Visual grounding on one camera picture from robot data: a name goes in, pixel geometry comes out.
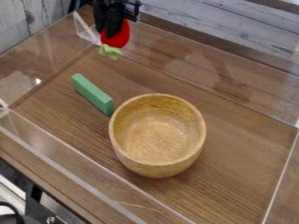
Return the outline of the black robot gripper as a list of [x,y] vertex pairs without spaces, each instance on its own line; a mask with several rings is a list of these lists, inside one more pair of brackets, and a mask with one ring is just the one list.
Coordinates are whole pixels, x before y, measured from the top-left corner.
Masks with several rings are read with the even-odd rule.
[[93,18],[97,32],[101,32],[105,23],[105,34],[108,38],[118,32],[122,18],[136,22],[138,19],[138,8],[141,0],[93,0]]

